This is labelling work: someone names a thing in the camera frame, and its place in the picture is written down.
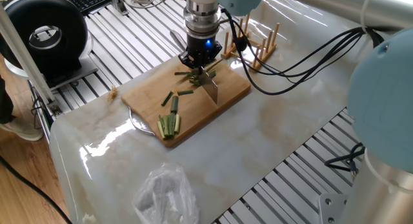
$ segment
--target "clear plastic bag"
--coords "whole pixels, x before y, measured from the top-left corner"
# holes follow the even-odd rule
[[[198,224],[196,198],[182,167],[151,171],[132,202],[142,224]]]

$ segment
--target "black cable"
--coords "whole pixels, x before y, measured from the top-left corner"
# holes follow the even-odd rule
[[[222,12],[225,13],[228,16],[228,20],[231,26],[231,31],[232,31],[232,35],[234,36],[234,42],[236,44],[236,48],[239,54],[239,58],[243,64],[243,68],[245,71],[245,74],[248,77],[248,80],[250,81],[250,83],[260,92],[266,94],[266,95],[270,95],[270,96],[275,96],[275,95],[280,95],[283,94],[285,92],[288,92],[290,90],[292,90],[293,88],[297,87],[299,84],[301,84],[304,81],[307,81],[308,79],[313,78],[316,74],[318,74],[318,72],[320,72],[322,69],[326,68],[327,66],[331,65],[332,63],[336,62],[338,59],[342,58],[345,54],[347,54],[351,48],[353,48],[357,42],[359,41],[360,37],[365,34],[364,31],[362,30],[361,27],[357,27],[357,28],[353,28],[351,30],[347,30],[346,32],[343,32],[341,34],[339,34],[338,36],[334,37],[333,39],[331,39],[329,42],[325,43],[323,46],[319,47],[317,50],[315,50],[314,52],[312,52],[311,54],[309,54],[308,56],[306,56],[304,59],[302,59],[300,62],[296,63],[295,65],[293,65],[292,67],[284,70],[284,71],[280,71],[272,66],[269,66],[265,63],[263,63],[260,59],[257,58],[257,55],[255,55],[253,49],[252,49],[252,45],[250,44],[248,38],[246,37],[244,31],[242,30],[242,28],[240,27],[240,25],[238,23],[236,23],[235,21],[232,20],[232,16],[230,15],[230,13],[228,12],[228,10],[226,9],[222,9]],[[239,31],[242,33],[242,38],[237,37],[236,34],[236,29],[235,26],[237,25],[237,27],[239,28]],[[377,34],[375,31],[373,31],[373,29],[368,28],[367,33],[371,36],[372,40],[373,40],[373,44],[374,46],[377,46],[378,44],[380,44],[380,42],[383,40],[383,38]],[[345,36],[343,39],[341,39],[339,41],[339,43],[337,43],[318,63],[317,65],[313,66],[312,68],[298,73],[298,74],[293,74],[293,75],[286,75],[285,72],[288,72],[290,70],[292,70],[293,68],[295,68],[296,66],[300,65],[302,62],[304,62],[305,60],[307,60],[309,57],[313,56],[315,53],[319,52],[321,49],[325,48],[327,45],[331,44],[332,42],[334,42],[335,40],[339,39],[340,37]],[[343,55],[339,56],[337,59],[335,59],[333,62],[329,63],[328,65],[324,66],[323,68],[319,69],[317,72],[316,70],[318,69],[318,67],[320,67],[323,63],[326,63],[329,59],[331,59],[332,57],[334,57],[336,54],[338,54],[342,49],[344,49],[345,47],[347,47],[349,44],[351,44],[351,42],[353,42],[354,40],[356,40],[356,43],[354,43],[351,47],[350,50],[347,50]],[[258,70],[255,70],[255,68],[252,68],[248,63],[245,62],[245,60],[243,59],[242,53],[241,51],[245,49],[245,45],[243,46],[243,44],[246,44],[247,47],[249,47],[249,49],[251,50],[252,54],[254,55],[254,59],[256,61],[258,61],[262,67],[264,67],[266,70],[268,70],[270,73],[266,73],[266,72],[260,72]],[[285,77],[286,79],[289,80],[290,77],[299,77],[302,76],[302,78],[297,81],[297,82],[293,82],[291,80],[289,80],[291,83],[293,83],[293,85],[291,87],[288,87],[282,91],[279,92],[267,92],[265,90],[263,90],[262,88],[260,88],[257,84],[255,84],[255,82],[252,80],[249,71],[247,69],[247,67],[251,68],[252,70],[255,70],[256,72],[258,72],[259,74],[264,74],[267,76],[281,76],[281,77]]]
[[[233,20],[231,20],[231,22],[233,22],[235,25],[237,25],[237,27],[239,28],[239,31],[243,34],[243,36],[245,36],[245,33],[244,33],[244,31],[242,30],[242,28],[240,27],[240,25],[239,25],[237,22],[233,21]],[[354,35],[354,34],[356,34],[356,33],[364,33],[364,32],[363,32],[363,29],[362,29],[361,27],[357,27],[357,28],[353,28],[353,29],[351,29],[351,30],[347,30],[347,31],[339,34],[338,36],[334,37],[333,39],[331,39],[330,41],[328,41],[327,43],[325,43],[323,46],[319,47],[318,49],[316,49],[315,51],[313,51],[311,54],[309,54],[308,56],[306,56],[304,59],[302,59],[301,61],[299,61],[298,63],[296,63],[295,65],[291,66],[290,68],[288,68],[288,69],[286,69],[286,70],[284,70],[284,71],[280,71],[280,70],[278,70],[278,69],[276,69],[276,68],[274,68],[274,67],[272,67],[272,66],[266,65],[266,64],[263,63],[260,59],[258,59],[258,57],[255,55],[255,53],[254,53],[254,51],[253,51],[253,49],[252,49],[251,43],[248,41],[248,38],[246,38],[246,39],[247,39],[247,45],[248,45],[248,47],[250,48],[250,50],[251,50],[252,54],[254,55],[255,59],[256,59],[262,66],[264,66],[267,70],[271,71],[271,69],[272,69],[272,70],[275,70],[275,71],[278,71],[278,72],[279,72],[279,73],[275,73],[275,75],[282,75],[282,74],[284,74],[285,72],[288,72],[288,71],[294,69],[295,67],[297,67],[298,65],[300,65],[302,62],[306,61],[308,58],[312,57],[314,54],[316,54],[316,53],[319,52],[320,50],[324,49],[326,46],[328,46],[329,44],[333,43],[335,40],[339,39],[340,37],[343,37],[343,36],[346,35],[346,34],[352,34],[352,35]]]
[[[324,165],[326,167],[329,167],[329,168],[336,168],[336,169],[340,169],[340,170],[345,170],[347,172],[355,172],[357,170],[357,168],[356,168],[353,160],[354,160],[354,158],[364,154],[364,152],[365,152],[365,147],[363,146],[362,143],[358,143],[357,145],[355,145],[352,148],[352,150],[350,151],[350,154],[327,160],[327,161],[324,162]],[[338,161],[345,161],[346,163],[348,163],[350,165],[350,168],[345,168],[345,167],[333,165],[333,163],[338,162]]]
[[[362,143],[357,143],[356,146],[354,146],[354,147],[351,149],[350,153],[354,153],[354,152],[357,150],[357,148],[362,147],[362,146],[363,146]]]
[[[343,56],[345,56],[349,51],[351,51],[354,46],[359,42],[359,40],[361,39],[361,36],[358,37],[358,39],[356,40],[355,43],[353,43],[353,45],[346,51],[344,52],[341,56],[339,56],[337,59],[333,60],[331,63],[323,66],[322,68],[320,68],[316,73],[314,73],[312,76],[310,76],[309,78],[307,78],[305,81],[308,81],[309,79],[312,79],[314,76],[316,76],[320,71],[322,71],[324,68],[330,66],[331,64],[335,63],[337,60],[341,59]]]
[[[32,182],[24,178],[22,175],[20,175],[14,168],[7,163],[7,161],[0,156],[0,164],[2,164],[13,176],[15,176],[17,179],[19,179],[21,182],[23,182],[25,185],[29,186],[31,189],[33,189],[35,192],[37,192],[42,198],[44,198],[49,204],[60,214],[60,216],[66,221],[67,224],[72,224],[70,219],[66,216],[66,214],[60,209],[60,207],[50,198],[45,194],[40,188],[35,186]]]

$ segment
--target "white marble surface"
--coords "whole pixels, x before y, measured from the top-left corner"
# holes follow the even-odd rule
[[[292,0],[264,0],[250,21],[257,40],[268,34],[267,27],[281,23],[277,50],[269,62],[280,69],[356,26]],[[221,43],[223,36],[218,36]],[[200,223],[211,223],[345,107],[348,80],[362,42],[287,94],[270,97],[252,88],[173,149],[133,128],[120,95],[177,61],[176,57],[120,86],[112,103],[103,96],[60,116],[52,125],[50,150],[71,220],[92,223],[84,217],[94,216],[96,223],[140,223],[132,207],[133,195],[151,170],[174,162],[185,169],[195,192]],[[308,69],[320,58],[317,55],[292,72]],[[239,63],[232,59],[228,64],[245,77]],[[252,77],[271,91],[290,85],[282,77]]]

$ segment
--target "bamboo cutting board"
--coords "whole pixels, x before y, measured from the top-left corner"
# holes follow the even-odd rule
[[[217,74],[214,78],[218,86],[218,104],[215,104],[204,88],[192,85],[186,76],[174,75],[175,72],[187,71],[189,68],[176,61],[121,96],[122,101],[149,125],[166,147],[173,147],[183,138],[193,134],[202,124],[233,105],[251,87],[251,84],[231,70],[226,62],[221,62],[216,67]],[[158,116],[170,114],[172,98],[164,107],[161,106],[162,101],[170,91],[174,92],[173,96],[177,96],[177,91],[189,89],[194,90],[194,93],[179,96],[177,111],[181,116],[179,134],[176,134],[173,139],[162,140],[157,127]]]

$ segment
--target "knife blade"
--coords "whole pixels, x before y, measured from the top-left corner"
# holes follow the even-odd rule
[[[218,86],[215,84],[214,80],[209,77],[208,72],[205,72],[203,67],[201,67],[201,71],[202,73],[199,75],[198,79],[199,82],[201,82],[202,87],[215,104],[218,104]]]

